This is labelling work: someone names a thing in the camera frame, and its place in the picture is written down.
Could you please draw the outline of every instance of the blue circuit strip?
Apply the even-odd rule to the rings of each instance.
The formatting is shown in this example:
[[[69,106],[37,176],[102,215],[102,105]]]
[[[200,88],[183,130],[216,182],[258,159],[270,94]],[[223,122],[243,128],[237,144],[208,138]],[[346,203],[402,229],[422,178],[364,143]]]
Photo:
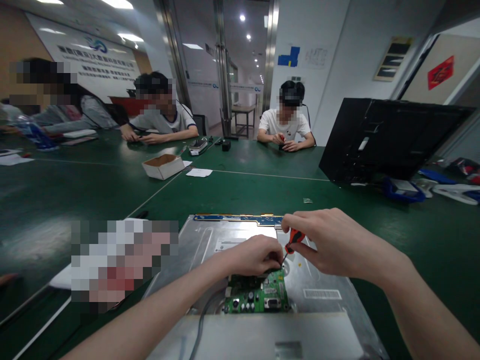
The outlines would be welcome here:
[[[283,216],[274,215],[203,215],[197,214],[193,217],[196,221],[242,221],[256,222],[257,226],[273,227],[282,223]]]

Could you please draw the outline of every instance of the red screwdriver handle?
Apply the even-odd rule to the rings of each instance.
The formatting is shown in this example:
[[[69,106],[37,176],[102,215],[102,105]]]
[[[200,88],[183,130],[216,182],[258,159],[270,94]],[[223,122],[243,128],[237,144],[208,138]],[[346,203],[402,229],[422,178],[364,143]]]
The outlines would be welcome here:
[[[305,239],[305,234],[301,231],[290,229],[290,241],[285,245],[285,250],[289,254],[293,254],[294,251],[290,248],[290,244],[301,243]]]

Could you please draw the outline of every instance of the water bottle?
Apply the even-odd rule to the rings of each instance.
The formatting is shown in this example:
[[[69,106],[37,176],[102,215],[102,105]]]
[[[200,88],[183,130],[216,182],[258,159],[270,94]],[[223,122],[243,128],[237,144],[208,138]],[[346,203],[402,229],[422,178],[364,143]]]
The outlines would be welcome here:
[[[13,122],[13,126],[20,130],[27,139],[35,143],[38,151],[47,152],[59,149],[59,146],[29,116],[18,116],[16,121]]]

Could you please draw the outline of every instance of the boy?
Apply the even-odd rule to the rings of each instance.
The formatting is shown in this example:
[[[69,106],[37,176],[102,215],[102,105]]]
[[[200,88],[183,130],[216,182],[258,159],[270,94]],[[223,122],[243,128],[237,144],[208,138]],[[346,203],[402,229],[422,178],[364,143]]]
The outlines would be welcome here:
[[[137,97],[149,100],[149,105],[130,124],[141,130],[157,129],[160,134],[139,137],[130,124],[124,124],[120,127],[124,140],[152,145],[199,135],[192,112],[180,103],[175,104],[171,81],[165,75],[157,71],[142,74],[135,80],[135,88]]]
[[[304,95],[305,87],[301,82],[284,82],[280,87],[280,110],[270,109],[263,113],[256,139],[262,143],[283,145],[282,149],[287,152],[314,146],[315,139],[307,119],[303,114],[296,115]],[[295,142],[296,133],[305,141]]]

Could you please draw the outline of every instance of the white t-shirt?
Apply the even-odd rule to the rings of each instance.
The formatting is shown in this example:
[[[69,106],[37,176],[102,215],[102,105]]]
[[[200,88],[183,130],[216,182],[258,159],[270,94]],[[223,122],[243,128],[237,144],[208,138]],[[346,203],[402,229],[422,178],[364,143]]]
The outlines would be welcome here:
[[[263,113],[260,119],[259,129],[266,130],[268,135],[282,133],[285,141],[295,140],[295,134],[299,133],[305,137],[310,132],[309,122],[302,113],[295,112],[286,125],[280,125],[277,119],[277,109],[270,109]]]
[[[146,109],[143,114],[132,119],[130,123],[141,130],[157,129],[160,134],[177,133],[187,130],[192,125],[197,126],[190,109],[184,108],[180,104],[176,105],[173,122],[168,121],[158,109]]]

